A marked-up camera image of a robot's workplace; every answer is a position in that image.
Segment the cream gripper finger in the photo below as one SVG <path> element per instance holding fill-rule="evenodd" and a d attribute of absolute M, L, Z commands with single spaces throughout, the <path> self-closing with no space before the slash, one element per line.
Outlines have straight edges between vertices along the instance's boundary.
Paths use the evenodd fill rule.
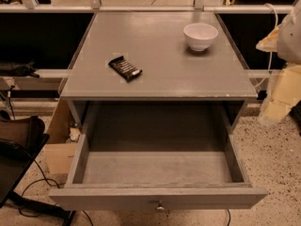
<path fill-rule="evenodd" d="M 281 122 L 301 101 L 301 65 L 289 63 L 276 79 L 261 106 L 258 121 L 262 125 Z"/>
<path fill-rule="evenodd" d="M 279 26 L 274 28 L 264 39 L 260 40 L 256 45 L 256 49 L 263 52 L 276 52 L 278 34 Z"/>

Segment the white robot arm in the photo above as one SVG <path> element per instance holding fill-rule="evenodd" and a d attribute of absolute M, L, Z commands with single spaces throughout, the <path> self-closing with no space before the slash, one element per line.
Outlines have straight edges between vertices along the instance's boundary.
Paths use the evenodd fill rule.
<path fill-rule="evenodd" d="M 269 126 L 282 121 L 301 101 L 301 8 L 295 6 L 256 49 L 275 52 L 287 62 L 261 106 L 259 122 Z"/>

